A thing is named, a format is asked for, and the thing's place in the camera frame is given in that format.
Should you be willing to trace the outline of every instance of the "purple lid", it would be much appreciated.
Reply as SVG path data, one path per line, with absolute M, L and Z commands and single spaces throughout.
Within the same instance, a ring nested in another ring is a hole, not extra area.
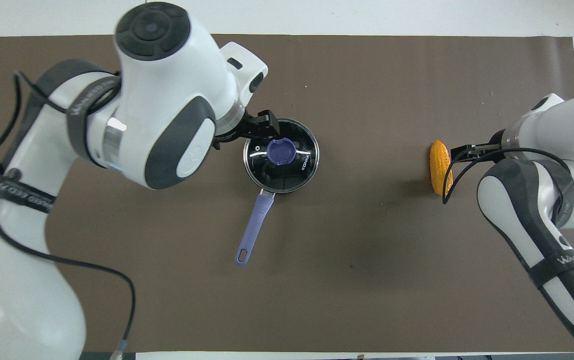
M 285 166 L 296 158 L 296 145 L 286 137 L 274 139 L 267 145 L 267 157 L 273 164 Z

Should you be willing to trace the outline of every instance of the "brown paper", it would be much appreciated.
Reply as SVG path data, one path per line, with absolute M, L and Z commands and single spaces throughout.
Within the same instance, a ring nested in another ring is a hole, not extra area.
M 479 212 L 476 185 L 489 164 L 465 175 L 449 205 L 433 194 L 428 165 L 436 139 L 449 148 L 486 142 L 543 96 L 573 98 L 570 38 L 216 39 L 268 64 L 248 110 L 310 128 L 319 170 L 276 196 L 239 267 L 259 192 L 242 140 L 163 191 L 76 162 L 47 223 L 49 249 L 133 278 L 129 351 L 574 351 Z M 119 69 L 110 36 L 0 38 L 0 132 L 13 110 L 12 70 L 35 80 L 71 58 Z M 61 269 L 85 309 L 85 349 L 110 351 L 127 320 L 126 285 Z

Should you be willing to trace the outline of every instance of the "yellow corn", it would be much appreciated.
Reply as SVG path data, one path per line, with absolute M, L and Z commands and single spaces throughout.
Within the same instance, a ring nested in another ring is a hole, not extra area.
M 451 162 L 451 157 L 449 155 L 449 150 L 447 146 L 440 140 L 436 140 L 429 150 L 429 171 L 431 171 L 431 186 L 433 186 L 433 191 L 442 195 L 442 183 L 444 182 L 445 175 L 447 175 L 447 168 Z M 447 191 L 451 188 L 453 182 L 453 176 L 451 171 L 449 171 L 449 177 L 447 178 Z

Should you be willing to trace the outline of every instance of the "handle hole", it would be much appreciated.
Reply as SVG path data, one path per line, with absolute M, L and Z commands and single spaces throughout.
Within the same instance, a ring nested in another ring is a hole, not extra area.
M 247 251 L 245 248 L 240 250 L 240 253 L 238 253 L 238 261 L 241 263 L 245 262 L 246 254 L 247 254 Z
M 241 64 L 240 61 L 237 61 L 236 59 L 234 59 L 232 57 L 227 59 L 227 62 L 229 64 L 232 64 L 234 66 L 234 68 L 236 68 L 237 70 L 240 70 L 241 68 L 243 68 L 243 64 Z

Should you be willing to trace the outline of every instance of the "white robotic arm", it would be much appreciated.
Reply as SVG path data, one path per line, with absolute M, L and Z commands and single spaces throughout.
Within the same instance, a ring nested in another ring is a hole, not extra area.
M 115 46 L 121 77 L 76 59 L 37 80 L 66 113 L 34 92 L 0 164 L 0 229 L 28 248 L 49 252 L 47 215 L 78 157 L 165 189 L 193 174 L 214 140 L 277 136 L 270 111 L 245 112 L 266 65 L 236 43 L 218 49 L 181 7 L 132 9 L 117 25 Z M 0 233 L 0 360 L 77 360 L 86 330 L 76 294 L 53 262 L 4 239 Z
M 564 160 L 511 152 L 478 185 L 478 204 L 574 337 L 574 249 L 559 228 L 574 228 L 574 99 L 544 98 L 505 130 L 502 147 L 534 148 Z

